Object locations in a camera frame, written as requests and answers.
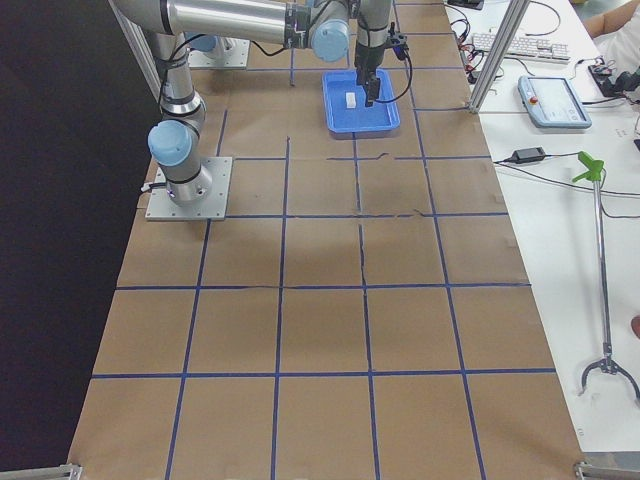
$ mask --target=metal pole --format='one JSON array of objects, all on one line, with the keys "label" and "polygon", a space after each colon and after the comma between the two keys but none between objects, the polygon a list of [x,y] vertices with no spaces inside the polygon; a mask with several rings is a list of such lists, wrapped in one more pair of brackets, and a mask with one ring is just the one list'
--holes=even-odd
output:
[{"label": "metal pole", "polygon": [[640,471],[638,470],[594,467],[586,463],[578,463],[575,466],[575,472],[580,480],[584,480],[585,478],[599,478],[601,480],[640,480]]},{"label": "metal pole", "polygon": [[53,468],[33,468],[0,472],[0,480],[80,480],[82,467],[68,464]]},{"label": "metal pole", "polygon": [[476,86],[469,99],[469,111],[471,113],[478,113],[480,111],[482,102],[484,102],[487,93],[489,93],[489,89],[493,84],[493,80],[496,78],[496,73],[500,68],[502,59],[507,53],[509,45],[511,45],[511,40],[513,40],[520,26],[520,22],[528,6],[529,0],[512,0],[509,3],[509,7],[500,23],[500,28],[498,29],[489,56],[484,63],[482,72],[480,72]]},{"label": "metal pole", "polygon": [[600,294],[602,303],[602,321],[604,332],[604,356],[607,363],[611,360],[611,317],[609,315],[609,290],[607,288],[607,263],[605,261],[604,224],[602,222],[602,198],[600,182],[593,182],[593,203],[596,211],[596,241],[598,243],[598,262],[600,263]]}]

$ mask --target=black floor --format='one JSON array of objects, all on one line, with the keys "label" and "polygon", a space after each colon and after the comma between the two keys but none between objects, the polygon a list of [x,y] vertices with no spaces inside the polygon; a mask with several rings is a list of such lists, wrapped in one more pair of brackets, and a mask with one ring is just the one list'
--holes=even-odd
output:
[{"label": "black floor", "polygon": [[106,0],[3,2],[0,471],[65,463],[149,163]]}]

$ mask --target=metal frame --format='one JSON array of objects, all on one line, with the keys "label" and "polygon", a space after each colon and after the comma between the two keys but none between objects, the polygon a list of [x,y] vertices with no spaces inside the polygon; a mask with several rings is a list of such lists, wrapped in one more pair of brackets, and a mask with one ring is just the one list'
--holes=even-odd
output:
[{"label": "metal frame", "polygon": [[576,463],[574,470],[579,480],[585,480],[587,478],[599,478],[600,480],[640,480],[640,470],[594,467],[584,462]]},{"label": "metal frame", "polygon": [[496,34],[496,39],[493,42],[493,47],[491,47],[491,50],[489,51],[489,55],[485,61],[482,71],[480,72],[476,86],[471,93],[471,98],[469,99],[468,104],[469,111],[471,113],[480,112],[482,102],[484,102],[487,93],[489,93],[489,89],[491,89],[491,85],[496,78],[496,73],[498,73],[500,64],[507,53],[509,45],[511,45],[511,40],[513,40],[513,37],[520,26],[520,22],[522,21],[522,17],[524,17],[524,13],[528,6],[529,0],[512,0],[509,3],[507,12],[502,19],[500,28]]},{"label": "metal frame", "polygon": [[[209,170],[213,178],[213,184],[207,196],[192,204],[178,205],[164,188],[156,188],[149,198],[146,219],[151,221],[224,220],[227,213],[232,166],[231,157],[204,157],[202,168]],[[165,182],[162,170],[158,169],[154,181]]]},{"label": "metal frame", "polygon": [[80,480],[82,467],[79,465],[60,465],[52,468],[34,468],[0,473],[0,480]]},{"label": "metal frame", "polygon": [[158,77],[155,60],[149,49],[149,44],[144,38],[142,29],[125,17],[118,7],[115,6],[113,0],[109,0],[109,5],[120,24],[120,28],[122,28],[122,33],[124,33],[125,38],[129,42],[131,51],[138,61],[138,65],[140,65],[140,70],[142,70],[142,74],[147,80],[153,98],[158,98],[158,95],[160,95],[160,77]]}]

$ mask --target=green grabber handle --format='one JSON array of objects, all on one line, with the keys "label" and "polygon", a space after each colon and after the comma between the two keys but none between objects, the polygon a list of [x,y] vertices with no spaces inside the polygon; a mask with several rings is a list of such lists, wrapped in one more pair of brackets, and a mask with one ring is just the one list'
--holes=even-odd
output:
[{"label": "green grabber handle", "polygon": [[583,174],[578,175],[573,178],[572,182],[577,182],[578,180],[582,180],[583,178],[589,180],[590,182],[600,182],[602,181],[602,170],[604,169],[604,161],[595,160],[591,155],[587,152],[579,152],[578,160],[587,167],[587,171]]}]

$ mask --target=blue tray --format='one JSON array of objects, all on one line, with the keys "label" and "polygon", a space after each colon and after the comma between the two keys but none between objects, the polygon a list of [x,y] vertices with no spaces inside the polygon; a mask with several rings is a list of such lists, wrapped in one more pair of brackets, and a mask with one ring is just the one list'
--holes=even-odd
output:
[{"label": "blue tray", "polygon": [[[394,98],[389,74],[379,68],[380,100]],[[400,125],[396,102],[365,107],[364,89],[356,85],[355,70],[327,72],[322,77],[327,126],[335,133],[380,132]],[[347,108],[346,93],[356,94],[356,107]]]}]

